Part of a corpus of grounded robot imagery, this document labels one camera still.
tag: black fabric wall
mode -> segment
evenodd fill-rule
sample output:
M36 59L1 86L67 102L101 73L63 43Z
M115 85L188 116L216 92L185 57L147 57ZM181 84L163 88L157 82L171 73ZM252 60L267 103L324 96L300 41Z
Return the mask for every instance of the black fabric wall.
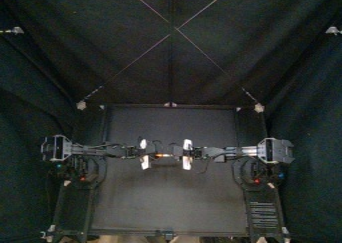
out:
M16 25L1 4L0 18L1 29ZM69 135L75 120L52 75L28 35L0 36L0 242L38 242L51 223L53 194L40 137Z
M342 37L322 34L268 106L271 135L295 144L282 201L290 232L306 242L342 241L340 65Z

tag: metal frame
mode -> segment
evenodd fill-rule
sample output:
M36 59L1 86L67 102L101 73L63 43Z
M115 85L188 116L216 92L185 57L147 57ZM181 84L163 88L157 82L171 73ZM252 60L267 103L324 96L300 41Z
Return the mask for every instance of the metal frame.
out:
M127 107L125 105L115 105L113 107ZM151 108L151 106L143 106L139 105L137 107L140 108ZM107 118L107 114L103 114L103 128L101 128L101 132L103 132L103 137L105 137L107 135L107 127L105 127L105 118ZM235 112L235 128L236 128L236 138L239 139L239 115L238 112ZM232 169L239 169L239 165L236 165L238 161L235 163L232 163ZM205 236L205 237L250 237L251 238L251 242L256 243L259 237L266 236L266 237L274 237L279 242L282 242L284 240L284 225L283 225L283 214L282 214L282 207L280 207L280 200L279 200L279 195L278 195L278 189L276 188L271 188L267 185L263 185L262 187L244 187L243 183L238 180L236 181L238 184L240 184L240 189L243 191L244 194L244 206L246 206L246 218L248 221L248 226L246 227L246 233L203 233L203 232L195 232L195 233L187 233L187 232L181 232L177 231L175 232L176 235L193 235L193 236ZM60 214L61 214L61 209L63 209L63 205L65 204L65 194L67 194L67 189L69 189L68 187L73 187L75 190L87 190L88 191L88 198L87 198L87 210L85 210L85 216L84 216L84 220L80 221L81 223L81 230L67 230L64 228L61 228L63 230L59 230L57 226L57 230L55 231L55 237L53 237L53 243L57 243L60 241L60 239L63 238L63 236L76 236L77 240L81 243L87 242L87 235L108 235L108 234L121 234L121 235L140 235L140 236L165 236L169 235L169 233L173 232L171 231L153 231L153 230L144 230L144 231L123 231L123 230L92 230L91 229L91 221L92 221L92 215L93 215L93 208L95 208L95 196L96 196L96 188L97 188L97 184L93 184L91 187L88 187L87 189L80 189L75 186L72 186L71 184L67 186L61 186L60 189L60 194L59 194L59 201L57 201L57 206L56 206L56 211L55 211L55 218L53 218L53 225L59 225L60 224ZM271 206L274 206L275 208L275 213L276 213L276 229L271 230L271 231L266 231L263 229L263 231L259 231L258 228L254 227L254 217L251 214L252 211L252 205L251 205L251 200L252 199L258 199L259 202L262 203L270 203Z

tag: black enclosure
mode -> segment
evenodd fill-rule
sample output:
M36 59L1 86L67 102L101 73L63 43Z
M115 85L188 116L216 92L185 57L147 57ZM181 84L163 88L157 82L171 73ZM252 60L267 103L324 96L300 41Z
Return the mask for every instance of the black enclosure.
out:
M56 134L84 144L136 144L141 135L165 145L191 138L195 145L219 147L254 145L267 134L288 139L295 161L279 193L291 237L295 242L342 242L340 4L0 0L0 242L40 242L40 231L52 224L60 181L53 164L41 161L40 144ZM331 26L335 35L326 33ZM13 27L24 34L5 33ZM192 108L160 108L171 103ZM264 113L254 111L256 103ZM109 180L95 198L95 234L168 226L197 235L204 229L207 235L243 231L240 214L250 206L238 201L228 163L211 164L203 175L181 171L173 160L151 171L140 171L133 161L116 163L108 160ZM83 217L79 210L88 206L77 201L88 193L71 193L65 216ZM123 207L117 216L108 214L116 204ZM223 215L209 217L209 211ZM147 212L153 219L143 222Z

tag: small white object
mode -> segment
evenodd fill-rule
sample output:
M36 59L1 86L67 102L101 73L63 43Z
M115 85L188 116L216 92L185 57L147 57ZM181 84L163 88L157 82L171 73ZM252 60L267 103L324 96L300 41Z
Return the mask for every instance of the small white object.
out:
M164 103L164 107L173 107L175 108L176 107L176 103L167 102L167 103Z
M14 27L14 28L12 29L12 33L14 33L14 35L16 35L16 34L24 34L24 31L22 31L22 29L21 29L20 27Z
M286 227L282 227L282 231L283 231L283 234L290 234L290 232L288 232Z
M149 167L151 167L149 158L148 158L148 155L144 155L141 158L141 168L143 170L145 170Z
M328 27L326 30L326 34L334 34L336 36L338 33L342 34L342 31L339 31L335 26Z
M65 180L65 181L64 181L64 187L67 187L69 184L71 184L71 181L69 181L69 180Z
M192 141L191 140L188 140L188 139L184 140L183 149L187 151L192 150Z
M184 144L183 144L183 150L189 151L192 150L192 141L185 139L184 140ZM184 170L191 170L191 162L192 162L192 158L188 156L183 156L183 169Z
M260 113L260 112L264 111L264 106L263 106L260 103L258 103L258 104L255 104L255 106L254 106L254 110L255 110L258 113Z
M76 107L77 107L79 110L83 111L87 108L87 103L84 101L79 101L76 103Z
M140 148L145 149L145 147L147 147L147 140L143 139L141 142L140 142Z
M191 163L192 163L192 158L188 156L183 156L183 169L184 170L191 170Z
M271 189L275 188L274 184L272 183L267 183L267 185L270 186Z

